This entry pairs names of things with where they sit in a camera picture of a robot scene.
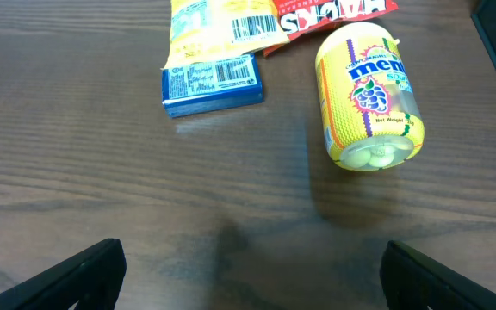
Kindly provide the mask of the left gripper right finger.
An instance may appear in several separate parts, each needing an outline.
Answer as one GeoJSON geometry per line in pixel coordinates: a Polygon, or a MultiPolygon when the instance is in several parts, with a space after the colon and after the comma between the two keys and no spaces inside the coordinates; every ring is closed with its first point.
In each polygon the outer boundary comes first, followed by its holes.
{"type": "Polygon", "coordinates": [[[400,241],[390,240],[380,267],[390,309],[496,310],[496,294],[400,241]]]}

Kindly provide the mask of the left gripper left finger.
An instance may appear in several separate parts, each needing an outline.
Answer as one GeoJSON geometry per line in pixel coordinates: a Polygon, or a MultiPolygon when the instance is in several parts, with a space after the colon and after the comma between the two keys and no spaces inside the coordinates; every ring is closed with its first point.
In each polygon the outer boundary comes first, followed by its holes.
{"type": "Polygon", "coordinates": [[[113,310],[127,271],[119,239],[104,239],[0,294],[0,310],[113,310]]]}

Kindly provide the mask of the yellow candy bag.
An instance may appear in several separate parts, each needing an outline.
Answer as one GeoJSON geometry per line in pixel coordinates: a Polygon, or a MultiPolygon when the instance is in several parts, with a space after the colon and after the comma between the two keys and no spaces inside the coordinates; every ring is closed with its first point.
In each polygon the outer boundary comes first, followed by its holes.
{"type": "Polygon", "coordinates": [[[171,0],[165,68],[216,61],[289,42],[271,0],[171,0]]]}

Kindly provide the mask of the red Hacks candy bag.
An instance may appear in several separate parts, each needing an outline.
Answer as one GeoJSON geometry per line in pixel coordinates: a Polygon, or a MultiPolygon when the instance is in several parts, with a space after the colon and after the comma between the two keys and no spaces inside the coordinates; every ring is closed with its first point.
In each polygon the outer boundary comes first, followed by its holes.
{"type": "Polygon", "coordinates": [[[368,22],[399,8],[394,0],[274,0],[274,5],[290,41],[335,30],[344,22],[368,22]]]}

